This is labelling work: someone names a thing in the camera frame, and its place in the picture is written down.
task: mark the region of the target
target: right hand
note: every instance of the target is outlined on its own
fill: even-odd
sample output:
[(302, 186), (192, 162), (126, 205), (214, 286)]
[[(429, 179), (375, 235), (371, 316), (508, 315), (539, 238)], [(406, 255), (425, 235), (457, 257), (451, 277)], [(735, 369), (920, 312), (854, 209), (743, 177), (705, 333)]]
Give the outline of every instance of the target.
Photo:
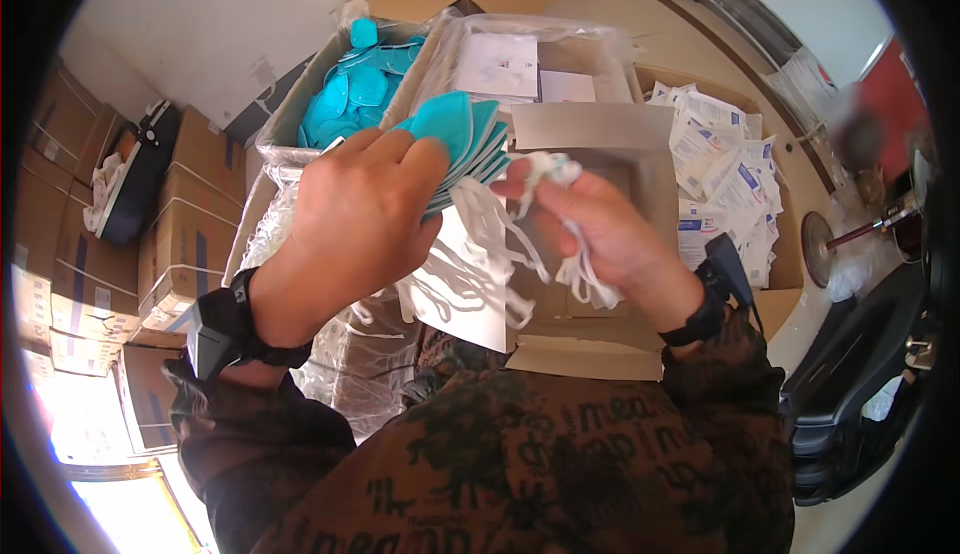
[[(510, 164), (505, 180), (490, 186), (497, 195), (520, 200), (530, 161)], [(640, 307), (658, 332), (683, 327), (703, 302), (703, 284), (675, 252), (666, 247), (618, 188), (583, 171), (569, 188), (542, 179), (534, 192), (542, 207), (534, 222), (558, 254), (577, 254), (576, 239), (562, 220), (577, 224), (590, 248), (597, 279), (618, 288)]]

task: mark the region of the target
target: camouflage shirt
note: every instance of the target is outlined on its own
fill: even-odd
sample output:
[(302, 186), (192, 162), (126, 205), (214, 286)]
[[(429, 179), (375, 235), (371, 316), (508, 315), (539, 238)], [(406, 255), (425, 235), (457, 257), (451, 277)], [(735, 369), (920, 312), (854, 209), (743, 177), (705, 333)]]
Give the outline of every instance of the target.
[(230, 552), (786, 552), (781, 368), (733, 313), (663, 380), (455, 375), (360, 446), (289, 374), (166, 373), (179, 455)]

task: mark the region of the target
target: left hand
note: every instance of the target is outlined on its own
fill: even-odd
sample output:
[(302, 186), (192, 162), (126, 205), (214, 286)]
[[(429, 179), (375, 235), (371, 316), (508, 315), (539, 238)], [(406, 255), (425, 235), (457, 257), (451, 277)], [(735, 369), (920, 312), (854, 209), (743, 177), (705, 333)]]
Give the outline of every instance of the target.
[(443, 142), (378, 128), (308, 164), (290, 235), (250, 280), (260, 339), (305, 344), (340, 310), (424, 264), (443, 217), (421, 219), (449, 166)]

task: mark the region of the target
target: black wristband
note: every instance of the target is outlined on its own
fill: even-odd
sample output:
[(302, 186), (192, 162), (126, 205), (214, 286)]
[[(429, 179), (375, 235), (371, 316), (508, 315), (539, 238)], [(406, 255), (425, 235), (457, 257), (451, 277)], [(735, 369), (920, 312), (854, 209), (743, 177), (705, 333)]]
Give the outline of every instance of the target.
[(686, 325), (660, 333), (659, 336), (672, 348), (687, 346), (698, 340), (707, 341), (723, 328), (725, 316), (723, 302), (714, 294), (714, 290), (704, 285), (703, 303), (686, 320)]

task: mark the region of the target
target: floor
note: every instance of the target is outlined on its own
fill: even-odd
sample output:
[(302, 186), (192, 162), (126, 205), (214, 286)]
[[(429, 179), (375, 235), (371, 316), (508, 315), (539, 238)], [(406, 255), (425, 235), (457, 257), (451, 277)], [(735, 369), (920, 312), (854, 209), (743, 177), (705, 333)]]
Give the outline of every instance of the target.
[[(673, 1), (722, 38), (756, 73), (764, 75), (773, 72), (770, 64), (743, 37), (709, 9), (694, 0)], [(787, 178), (796, 214), (802, 216), (809, 211), (824, 215), (830, 213), (831, 197), (810, 160), (800, 148), (786, 152), (786, 143), (794, 140), (795, 136), (774, 111), (773, 105), (717, 46), (663, 3), (658, 0), (555, 0), (548, 5), (544, 15), (622, 27), (630, 38), (638, 62), (696, 75), (752, 98), (758, 104), (765, 123), (779, 136), (774, 147), (774, 158)], [(842, 173), (830, 160), (830, 154), (821, 151), (820, 155), (831, 169), (831, 175), (836, 175), (842, 183)], [(247, 190), (261, 164), (262, 158), (256, 148), (250, 146), (247, 150)], [(817, 288), (806, 277), (803, 295), (796, 309), (770, 340), (768, 352), (774, 366), (781, 366), (788, 373), (796, 368), (810, 347), (830, 304), (824, 290)], [(886, 464), (868, 482), (837, 501), (797, 509), (791, 551), (823, 553), (842, 547), (852, 528), (857, 526), (884, 485), (892, 466), (893, 463)]]

